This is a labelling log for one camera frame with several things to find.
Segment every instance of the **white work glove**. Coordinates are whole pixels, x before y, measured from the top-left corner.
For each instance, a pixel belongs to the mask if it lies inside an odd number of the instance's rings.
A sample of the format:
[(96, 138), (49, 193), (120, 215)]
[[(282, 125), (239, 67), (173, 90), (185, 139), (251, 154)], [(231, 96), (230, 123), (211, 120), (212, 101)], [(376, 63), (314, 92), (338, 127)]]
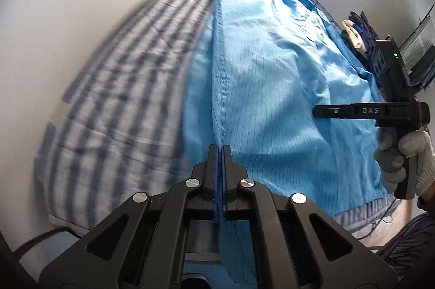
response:
[(375, 150), (375, 159), (381, 167), (381, 182), (392, 193), (405, 177), (403, 155), (417, 155), (417, 185), (415, 194), (421, 196), (435, 181), (435, 156), (430, 136), (424, 131), (413, 131), (403, 136), (397, 148), (393, 147), (393, 137), (387, 130), (378, 131), (379, 148)]

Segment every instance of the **striped bedsheet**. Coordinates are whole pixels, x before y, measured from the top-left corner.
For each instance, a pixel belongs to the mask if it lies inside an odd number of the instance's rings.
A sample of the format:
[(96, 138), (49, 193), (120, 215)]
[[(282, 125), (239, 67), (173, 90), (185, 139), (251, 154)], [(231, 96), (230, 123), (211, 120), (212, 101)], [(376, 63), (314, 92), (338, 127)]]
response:
[[(51, 222), (80, 233), (137, 191), (190, 176), (181, 111), (189, 62), (214, 0), (152, 0), (89, 60), (65, 92), (35, 158)], [(354, 231), (392, 198), (337, 215)]]

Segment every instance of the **blue anti-static garment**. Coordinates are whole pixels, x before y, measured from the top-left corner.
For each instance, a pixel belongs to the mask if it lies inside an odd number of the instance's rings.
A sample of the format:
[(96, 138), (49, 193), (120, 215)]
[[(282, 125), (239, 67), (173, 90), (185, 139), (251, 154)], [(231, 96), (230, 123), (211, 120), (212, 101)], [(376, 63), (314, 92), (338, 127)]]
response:
[[(216, 0), (193, 59), (184, 139), (192, 164), (208, 145), (272, 192), (307, 195), (330, 216), (384, 197), (373, 120), (313, 118), (316, 104), (380, 101), (374, 77), (308, 0)], [(249, 226), (221, 224), (220, 257), (255, 286)]]

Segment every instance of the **silver screw head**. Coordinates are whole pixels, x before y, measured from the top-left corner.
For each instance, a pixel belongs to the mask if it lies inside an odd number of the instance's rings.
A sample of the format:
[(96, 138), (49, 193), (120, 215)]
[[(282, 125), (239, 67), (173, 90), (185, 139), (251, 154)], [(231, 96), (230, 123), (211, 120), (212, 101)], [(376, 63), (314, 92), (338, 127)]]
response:
[(255, 185), (254, 181), (251, 180), (250, 178), (244, 178), (244, 179), (240, 180), (240, 184), (246, 188), (249, 188), (249, 187), (252, 187)]
[(136, 203), (142, 203), (147, 200), (147, 194), (143, 192), (138, 192), (133, 195), (133, 201)]
[(307, 197), (303, 193), (295, 193), (291, 197), (291, 199), (293, 200), (294, 203), (299, 203), (299, 204), (303, 204), (307, 201)]
[(186, 180), (186, 186), (190, 187), (191, 189), (194, 189), (195, 187), (199, 186), (199, 181), (195, 178), (190, 178)]

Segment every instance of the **sleeve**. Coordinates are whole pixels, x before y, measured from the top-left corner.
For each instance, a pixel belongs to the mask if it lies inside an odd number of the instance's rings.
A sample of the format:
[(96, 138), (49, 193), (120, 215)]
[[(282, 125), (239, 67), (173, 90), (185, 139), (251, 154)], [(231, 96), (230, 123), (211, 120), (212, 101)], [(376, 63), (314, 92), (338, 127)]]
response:
[(427, 213), (432, 217), (435, 218), (435, 195), (433, 195), (431, 197), (430, 200), (428, 200), (427, 202), (425, 202), (423, 200), (423, 198), (419, 197), (418, 201), (417, 201), (417, 206), (424, 210), (427, 211)]

